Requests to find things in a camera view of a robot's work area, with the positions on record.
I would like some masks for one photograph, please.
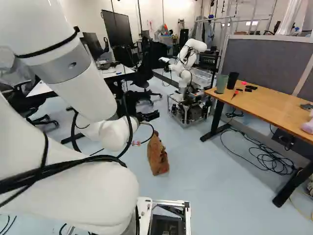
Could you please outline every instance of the light gray floor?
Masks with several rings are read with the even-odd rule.
[[[159,131],[166,146],[170,172],[153,176],[147,161],[146,145],[132,146],[122,157],[129,169],[136,174],[140,183],[140,195],[153,199],[188,200],[192,209],[192,235],[311,235],[313,223],[302,217],[288,201],[282,208],[276,208],[271,200],[278,187],[289,176],[278,176],[272,172],[260,171],[244,160],[231,155],[221,145],[217,136],[202,143],[199,138],[210,129],[212,118],[188,129],[182,129],[167,114],[166,94],[174,91],[172,86],[164,87],[159,79],[149,81],[150,89],[164,94],[155,98],[153,109],[159,109],[161,117],[151,123]],[[66,112],[59,97],[49,99],[37,113],[49,114],[60,123],[60,128],[48,132],[57,141],[69,136],[72,112]],[[138,110],[149,112],[151,107],[141,104]],[[252,128],[268,135],[267,123],[244,120]],[[140,126],[134,140],[144,140],[151,134],[149,126]],[[223,140],[229,148],[254,161],[248,152],[249,143],[238,133],[225,133]],[[86,154],[101,148],[100,143],[87,138],[78,145]],[[313,201],[300,194],[293,196],[295,204],[307,215],[313,210]],[[6,218],[0,216],[0,228]],[[7,235],[51,235],[58,234],[62,221],[51,221],[18,215],[16,223]],[[75,234],[85,235],[77,230]]]

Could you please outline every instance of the window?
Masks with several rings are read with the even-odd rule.
[[[230,23],[228,23],[227,26],[230,27]],[[225,23],[222,23],[222,27],[225,27]]]
[[[258,25],[258,23],[259,23],[258,21],[252,21],[252,25],[253,25],[253,26]],[[250,26],[250,24],[251,24],[251,21],[247,21],[247,22],[246,22],[246,26]]]

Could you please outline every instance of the brown paper bag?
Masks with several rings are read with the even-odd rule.
[[[163,174],[169,171],[167,153],[165,147],[155,131],[148,143],[148,160],[153,175]]]

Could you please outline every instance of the chair wheel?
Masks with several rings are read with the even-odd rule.
[[[49,115],[44,115],[44,118],[47,120],[47,121],[51,121],[51,118]]]
[[[55,127],[59,127],[59,123],[57,121],[54,121],[53,124],[55,125]]]

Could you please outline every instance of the white wall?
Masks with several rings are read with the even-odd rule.
[[[274,30],[274,26],[277,21],[282,21],[287,9],[289,0],[278,0],[276,4],[276,8],[271,20],[271,24],[269,27],[270,31]],[[225,0],[225,8],[224,11],[226,11],[228,0]],[[251,16],[253,14],[253,8],[254,8],[254,3],[255,0],[238,0],[238,6],[237,6],[237,17],[240,17],[241,19],[245,20],[250,20]],[[306,7],[307,7],[308,0],[302,0],[301,7],[299,9],[299,12],[297,14],[297,17],[295,19],[295,23],[298,27],[302,27],[303,20],[305,17],[305,12],[306,12]],[[272,13],[272,8],[274,5],[274,0],[258,0],[257,8],[255,15],[259,19],[266,19],[269,18],[269,14]],[[211,14],[214,12],[215,13],[215,7],[214,9],[211,9]],[[222,8],[223,8],[223,1],[220,0],[218,4],[218,10],[216,17],[223,17],[226,16],[226,12],[222,13]],[[235,7],[236,7],[236,1],[233,0],[231,4],[231,10],[230,14],[231,16],[235,15]],[[266,29],[268,25],[268,21],[260,21],[258,25],[258,29],[260,31],[263,31]],[[238,31],[248,31],[249,26],[246,26],[245,22],[240,22],[238,23]],[[214,38],[214,45],[218,46],[220,45],[220,38],[221,38],[221,24],[216,24],[215,28],[215,38]]]
[[[68,21],[73,25],[80,27],[82,32],[95,32],[101,45],[104,47],[103,37],[107,37],[106,28],[103,19],[100,16],[101,9],[112,11],[111,0],[59,0],[63,7]],[[154,32],[163,23],[162,19],[162,0],[139,0],[142,20],[142,29],[150,30],[153,37]],[[203,14],[208,15],[211,0],[203,0]],[[255,0],[238,0],[237,16],[242,19],[250,19]],[[274,15],[270,24],[270,30],[278,20],[282,20],[286,12],[289,0],[278,0]],[[296,17],[296,25],[302,27],[305,10],[308,0],[303,0],[299,13]],[[271,14],[274,0],[258,0],[256,15],[261,18],[268,17]],[[230,15],[235,15],[236,1],[232,1]],[[139,39],[139,14],[137,0],[113,0],[113,7],[116,13],[129,16],[133,41]],[[222,13],[223,1],[219,0],[216,17],[225,16]],[[200,15],[201,0],[164,0],[164,21],[169,29],[179,35],[178,19],[185,18],[185,26],[191,28],[196,16]],[[265,30],[267,21],[259,23],[258,30]],[[238,31],[248,30],[246,23],[238,24]],[[221,34],[220,24],[216,24],[214,44],[219,46]]]
[[[101,9],[112,11],[111,0],[59,0],[67,20],[80,27],[82,32],[95,32],[104,47],[103,37],[107,32]],[[150,30],[151,36],[163,23],[162,0],[139,0],[142,29]],[[137,0],[113,0],[116,13],[129,16],[133,42],[139,39],[139,13]],[[179,35],[178,19],[185,18],[185,26],[192,27],[195,15],[200,14],[201,1],[164,0],[164,20],[169,29]]]

